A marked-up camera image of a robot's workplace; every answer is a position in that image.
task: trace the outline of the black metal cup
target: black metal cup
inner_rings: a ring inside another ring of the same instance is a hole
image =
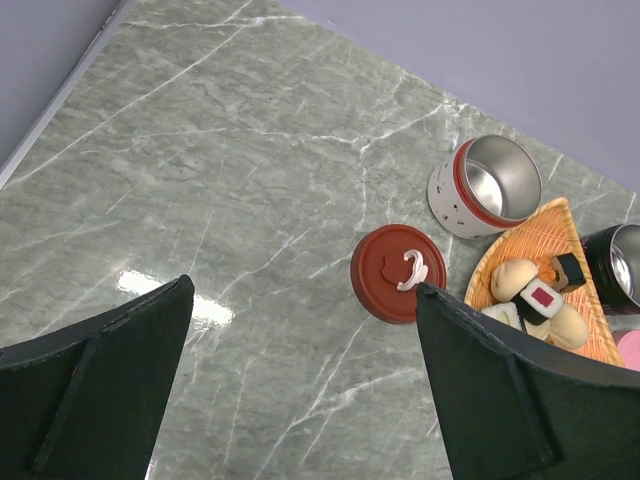
[[[604,312],[640,313],[640,225],[609,227],[581,242]]]

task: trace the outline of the woven basket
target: woven basket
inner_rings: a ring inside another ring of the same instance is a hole
[[[572,252],[580,261],[587,283],[578,290],[564,295],[589,324],[588,343],[574,353],[612,365],[623,366],[609,324],[598,300],[591,272],[582,251],[580,237],[566,198],[557,198],[540,207],[522,225],[508,230],[478,263],[465,295],[465,303],[475,309],[494,305],[497,301],[490,291],[493,269],[510,258],[529,258],[540,268],[539,278],[551,284],[554,273],[550,257]]]

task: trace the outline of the white handle on lid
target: white handle on lid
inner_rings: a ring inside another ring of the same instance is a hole
[[[413,261],[413,272],[411,273],[411,277],[406,282],[399,282],[396,287],[401,292],[406,292],[411,290],[414,286],[416,286],[420,282],[424,282],[424,279],[427,278],[427,273],[429,273],[429,267],[424,264],[424,259],[422,258],[422,253],[418,250],[409,250],[404,252],[404,261],[409,261],[410,258],[414,258]]]

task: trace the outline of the pink lid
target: pink lid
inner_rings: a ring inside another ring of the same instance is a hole
[[[640,330],[616,332],[614,338],[624,366],[629,370],[640,372]]]

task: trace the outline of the marble countertop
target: marble countertop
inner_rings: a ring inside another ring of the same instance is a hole
[[[0,341],[188,273],[150,480],[451,478],[416,329],[367,315],[348,268],[407,223],[462,296],[492,239],[449,236],[425,188],[488,133],[582,233],[640,220],[635,194],[273,0],[139,0],[0,191]]]

